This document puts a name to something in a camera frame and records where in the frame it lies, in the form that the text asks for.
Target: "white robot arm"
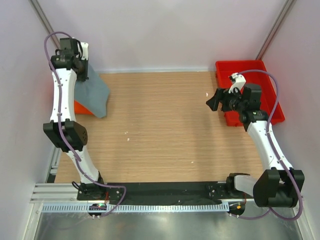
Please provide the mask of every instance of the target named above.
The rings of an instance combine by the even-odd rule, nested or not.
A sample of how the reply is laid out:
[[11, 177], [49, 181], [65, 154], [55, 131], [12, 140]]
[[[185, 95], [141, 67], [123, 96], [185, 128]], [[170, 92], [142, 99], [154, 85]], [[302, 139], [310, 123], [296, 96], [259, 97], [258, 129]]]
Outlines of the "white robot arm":
[[[231, 186], [235, 191], [253, 196], [259, 207], [294, 207], [298, 202], [298, 196], [282, 164], [290, 170], [300, 191], [305, 177], [301, 170], [293, 169], [283, 154], [273, 133], [271, 123], [268, 133], [266, 132], [269, 116], [265, 111], [260, 110], [261, 87], [252, 83], [246, 84], [244, 76], [237, 72], [230, 76], [230, 80], [232, 86], [218, 88], [206, 104], [212, 111], [216, 111], [221, 103], [223, 112], [236, 111], [239, 113], [239, 120], [252, 138], [264, 170], [258, 180], [247, 174], [231, 173], [228, 177]], [[273, 146], [271, 146], [267, 134], [272, 140]], [[275, 147], [280, 159], [276, 156], [273, 147]]]
[[[51, 57], [51, 63], [60, 81], [57, 81], [56, 75], [52, 72], [54, 82], [53, 108], [50, 122], [43, 124], [43, 130], [52, 143], [65, 152], [73, 161], [80, 175], [80, 192], [83, 192], [86, 196], [97, 196], [98, 198], [105, 194], [105, 190], [103, 187], [94, 184], [93, 181], [101, 184], [104, 181], [90, 158], [86, 146], [88, 142], [87, 130], [77, 123], [74, 109], [76, 81], [83, 82], [87, 80], [88, 46], [87, 43], [80, 42], [75, 38], [60, 39], [61, 49], [56, 50], [56, 55]], [[60, 113], [58, 108], [59, 103], [61, 104]], [[75, 155], [61, 138], [58, 127], [58, 115], [60, 115], [62, 132], [67, 142], [74, 148], [80, 158], [78, 162], [76, 162]]]

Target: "metal floor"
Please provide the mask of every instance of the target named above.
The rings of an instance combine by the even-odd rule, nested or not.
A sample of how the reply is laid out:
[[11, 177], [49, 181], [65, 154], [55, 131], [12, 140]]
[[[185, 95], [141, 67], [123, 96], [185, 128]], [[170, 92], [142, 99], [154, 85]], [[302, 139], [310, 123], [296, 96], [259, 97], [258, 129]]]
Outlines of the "metal floor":
[[[243, 216], [266, 210], [247, 202]], [[292, 209], [277, 209], [293, 217]], [[116, 213], [102, 219], [87, 213], [42, 213], [35, 240], [302, 240], [296, 221], [272, 213], [259, 220], [225, 212]]]

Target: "gray cloth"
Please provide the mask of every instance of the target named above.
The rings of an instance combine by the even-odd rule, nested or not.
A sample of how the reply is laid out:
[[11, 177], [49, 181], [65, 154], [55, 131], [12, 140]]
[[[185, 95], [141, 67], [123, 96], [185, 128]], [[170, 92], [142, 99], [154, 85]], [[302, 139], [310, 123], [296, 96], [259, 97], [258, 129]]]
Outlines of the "gray cloth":
[[107, 100], [110, 93], [108, 86], [88, 64], [88, 77], [84, 82], [76, 81], [74, 87], [74, 100], [88, 109], [98, 118], [107, 115]]

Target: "wooden table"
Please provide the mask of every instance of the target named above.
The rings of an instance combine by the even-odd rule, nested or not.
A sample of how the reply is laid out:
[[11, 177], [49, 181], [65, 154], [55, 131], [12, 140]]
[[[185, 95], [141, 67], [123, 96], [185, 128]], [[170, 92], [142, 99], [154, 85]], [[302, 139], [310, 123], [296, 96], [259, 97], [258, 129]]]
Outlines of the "wooden table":
[[[206, 105], [214, 72], [102, 74], [111, 90], [107, 117], [77, 115], [105, 182], [224, 181], [229, 173], [258, 178], [262, 164], [243, 127], [228, 127]], [[80, 181], [62, 154], [56, 183]]]

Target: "white wall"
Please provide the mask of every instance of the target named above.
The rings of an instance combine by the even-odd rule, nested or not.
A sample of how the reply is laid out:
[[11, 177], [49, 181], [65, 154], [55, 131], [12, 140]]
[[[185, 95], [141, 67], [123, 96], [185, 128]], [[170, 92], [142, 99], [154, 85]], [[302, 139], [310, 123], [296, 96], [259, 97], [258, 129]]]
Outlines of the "white wall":
[[254, 59], [285, 0], [39, 0], [52, 27], [90, 44], [97, 71], [207, 70]]
[[278, 78], [286, 118], [274, 127], [276, 137], [294, 168], [305, 174], [302, 193], [315, 239], [320, 239], [319, 9], [319, 0], [297, 1], [263, 58]]
[[52, 144], [53, 85], [45, 59], [45, 30], [27, 0], [0, 9], [0, 239], [21, 240], [35, 183], [44, 182]]

